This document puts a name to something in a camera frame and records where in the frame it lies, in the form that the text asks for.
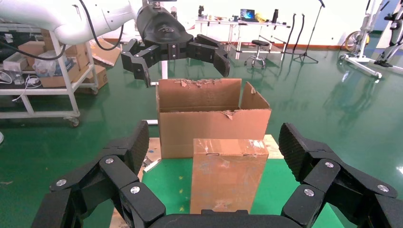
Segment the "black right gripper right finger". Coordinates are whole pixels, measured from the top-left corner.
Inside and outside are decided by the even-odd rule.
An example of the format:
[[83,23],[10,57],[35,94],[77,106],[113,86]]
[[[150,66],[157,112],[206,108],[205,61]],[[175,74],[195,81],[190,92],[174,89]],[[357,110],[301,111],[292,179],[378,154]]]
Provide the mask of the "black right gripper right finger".
[[279,150],[299,186],[281,215],[310,228],[326,204],[331,204],[359,228],[400,228],[403,202],[385,182],[341,160],[325,143],[303,137],[283,123]]

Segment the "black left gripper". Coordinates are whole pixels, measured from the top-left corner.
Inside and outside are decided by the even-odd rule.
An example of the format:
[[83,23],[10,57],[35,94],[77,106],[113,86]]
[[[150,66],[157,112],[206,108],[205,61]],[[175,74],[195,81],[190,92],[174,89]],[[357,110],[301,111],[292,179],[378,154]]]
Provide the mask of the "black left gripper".
[[194,39],[166,9],[142,7],[136,25],[143,42],[131,39],[123,45],[121,59],[123,68],[146,87],[151,86],[149,68],[162,60],[188,57],[211,63],[223,77],[229,76],[230,61],[223,44],[203,34]]

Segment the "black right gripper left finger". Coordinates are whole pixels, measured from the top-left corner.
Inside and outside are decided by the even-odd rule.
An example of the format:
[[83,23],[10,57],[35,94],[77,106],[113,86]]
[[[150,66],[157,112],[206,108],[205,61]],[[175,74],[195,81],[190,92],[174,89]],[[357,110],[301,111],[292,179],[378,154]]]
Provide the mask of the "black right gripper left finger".
[[129,227],[149,228],[166,208],[138,176],[148,148],[148,123],[140,121],[129,136],[111,140],[94,160],[54,181],[32,227],[81,228],[110,200]]

